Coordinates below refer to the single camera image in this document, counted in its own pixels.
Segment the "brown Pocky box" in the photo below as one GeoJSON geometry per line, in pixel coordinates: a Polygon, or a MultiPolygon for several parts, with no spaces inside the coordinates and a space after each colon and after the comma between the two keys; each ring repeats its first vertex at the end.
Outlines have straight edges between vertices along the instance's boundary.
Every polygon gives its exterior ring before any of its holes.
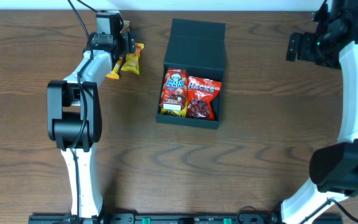
{"type": "Polygon", "coordinates": [[[123,21],[123,27],[120,31],[121,34],[128,33],[132,30],[132,25],[130,21],[123,21]]]}

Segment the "yellow orange snack packet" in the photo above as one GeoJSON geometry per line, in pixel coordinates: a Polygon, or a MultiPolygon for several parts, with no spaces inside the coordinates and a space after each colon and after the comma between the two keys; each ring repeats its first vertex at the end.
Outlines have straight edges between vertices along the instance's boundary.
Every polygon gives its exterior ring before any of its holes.
{"type": "Polygon", "coordinates": [[[139,59],[140,53],[144,49],[143,43],[135,44],[135,52],[126,55],[126,61],[121,67],[121,72],[133,72],[136,75],[140,74],[139,59]]]}

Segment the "small yellow snack packet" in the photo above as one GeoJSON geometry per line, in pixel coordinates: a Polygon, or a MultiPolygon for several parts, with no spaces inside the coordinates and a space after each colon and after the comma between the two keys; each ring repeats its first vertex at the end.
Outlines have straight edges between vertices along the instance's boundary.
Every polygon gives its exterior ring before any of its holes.
{"type": "Polygon", "coordinates": [[[106,77],[110,79],[119,80],[120,79],[119,71],[121,69],[122,62],[123,62],[123,58],[120,58],[113,66],[112,71],[108,73],[106,77]]]}

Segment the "red Hello Panda box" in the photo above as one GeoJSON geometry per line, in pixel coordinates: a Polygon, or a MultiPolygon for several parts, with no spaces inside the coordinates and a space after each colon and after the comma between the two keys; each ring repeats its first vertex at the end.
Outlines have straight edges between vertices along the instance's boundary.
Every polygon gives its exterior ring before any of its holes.
{"type": "Polygon", "coordinates": [[[163,110],[182,111],[187,102],[188,72],[169,68],[163,81],[160,108],[163,110]]]}

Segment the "dark green gift box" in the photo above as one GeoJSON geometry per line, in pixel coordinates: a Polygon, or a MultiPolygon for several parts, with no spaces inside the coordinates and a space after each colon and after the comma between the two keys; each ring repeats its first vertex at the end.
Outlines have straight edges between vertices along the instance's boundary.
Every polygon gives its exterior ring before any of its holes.
{"type": "MultiPolygon", "coordinates": [[[[165,75],[169,68],[177,68],[186,70],[194,77],[223,83],[226,68],[225,30],[224,23],[174,18],[162,75],[165,75]]],[[[161,114],[159,106],[155,117],[158,123],[218,129],[223,110],[223,91],[212,100],[211,106],[214,120],[161,114]]]]}

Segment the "red Hacks candy bag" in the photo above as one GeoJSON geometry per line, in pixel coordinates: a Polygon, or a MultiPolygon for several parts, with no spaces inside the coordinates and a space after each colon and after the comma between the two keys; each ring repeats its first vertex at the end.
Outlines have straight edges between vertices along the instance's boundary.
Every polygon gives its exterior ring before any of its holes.
{"type": "Polygon", "coordinates": [[[211,102],[220,91],[221,82],[189,76],[186,116],[195,119],[215,120],[211,102]]]}

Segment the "yellow candy bag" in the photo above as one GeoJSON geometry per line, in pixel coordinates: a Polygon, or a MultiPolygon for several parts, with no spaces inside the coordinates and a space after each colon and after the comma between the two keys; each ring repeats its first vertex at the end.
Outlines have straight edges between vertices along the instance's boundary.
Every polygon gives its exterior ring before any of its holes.
{"type": "Polygon", "coordinates": [[[167,116],[177,116],[177,117],[186,117],[186,108],[184,108],[183,110],[165,110],[165,109],[161,109],[159,114],[162,115],[167,115],[167,116]]]}

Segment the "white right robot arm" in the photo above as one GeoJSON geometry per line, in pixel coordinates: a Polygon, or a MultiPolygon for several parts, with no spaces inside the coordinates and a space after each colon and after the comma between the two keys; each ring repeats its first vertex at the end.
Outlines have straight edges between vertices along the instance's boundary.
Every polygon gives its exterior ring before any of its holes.
{"type": "Polygon", "coordinates": [[[314,32],[290,36],[286,59],[313,62],[342,72],[342,121],[335,145],[312,155],[309,179],[284,200],[271,223],[338,223],[325,218],[332,205],[358,195],[358,0],[323,2],[314,32]]]}

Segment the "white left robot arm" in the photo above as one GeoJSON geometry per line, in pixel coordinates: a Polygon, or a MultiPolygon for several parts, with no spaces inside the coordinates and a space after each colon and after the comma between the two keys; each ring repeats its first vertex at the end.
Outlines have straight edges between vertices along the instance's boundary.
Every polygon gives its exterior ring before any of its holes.
{"type": "Polygon", "coordinates": [[[98,89],[120,56],[135,51],[118,12],[97,12],[96,32],[87,33],[83,59],[63,80],[47,85],[47,128],[65,160],[70,180],[71,223],[97,223],[103,207],[96,150],[102,133],[98,89]]]}

